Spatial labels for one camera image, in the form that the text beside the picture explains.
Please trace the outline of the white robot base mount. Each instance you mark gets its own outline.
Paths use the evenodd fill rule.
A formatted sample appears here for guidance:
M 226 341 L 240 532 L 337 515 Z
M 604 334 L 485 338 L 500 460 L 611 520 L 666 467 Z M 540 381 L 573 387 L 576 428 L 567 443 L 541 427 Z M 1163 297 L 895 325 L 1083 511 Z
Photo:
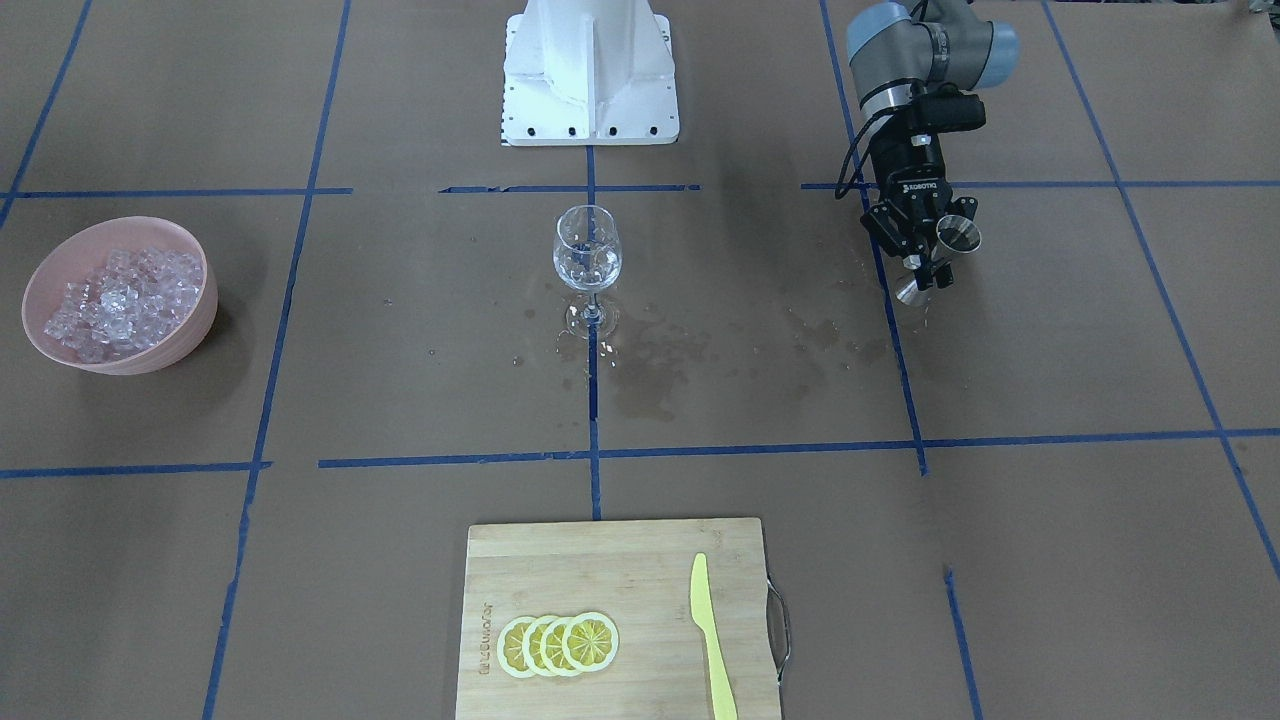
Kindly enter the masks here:
M 672 28 L 650 3 L 529 1 L 504 40 L 503 145 L 678 141 Z

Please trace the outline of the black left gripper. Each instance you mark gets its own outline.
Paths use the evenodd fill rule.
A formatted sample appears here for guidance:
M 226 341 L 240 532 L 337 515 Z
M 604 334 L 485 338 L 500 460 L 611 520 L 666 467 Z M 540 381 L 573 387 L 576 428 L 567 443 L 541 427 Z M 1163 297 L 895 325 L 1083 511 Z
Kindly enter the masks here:
M 863 213 L 861 225 L 884 254 L 908 261 L 920 292 L 933 288 L 933 249 L 923 231 L 934 229 L 937 287 L 955 282 L 955 259 L 979 249 L 977 200 L 950 204 L 940 135 L 952 129 L 954 114 L 942 108 L 886 108 L 870 115 L 867 152 L 879 200 Z

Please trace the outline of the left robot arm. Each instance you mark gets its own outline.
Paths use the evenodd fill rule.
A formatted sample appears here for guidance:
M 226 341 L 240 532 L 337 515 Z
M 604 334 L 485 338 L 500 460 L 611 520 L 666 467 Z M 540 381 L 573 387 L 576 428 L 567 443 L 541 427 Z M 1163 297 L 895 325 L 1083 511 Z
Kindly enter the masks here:
M 856 146 L 877 187 L 861 225 L 905 266 L 896 300 L 919 306 L 954 283 L 954 259 L 982 242 L 977 201 L 954 192 L 941 138 L 984 126 L 979 91 L 1010 78 L 1020 38 L 966 1 L 886 1 L 860 12 L 846 40 L 864 118 Z

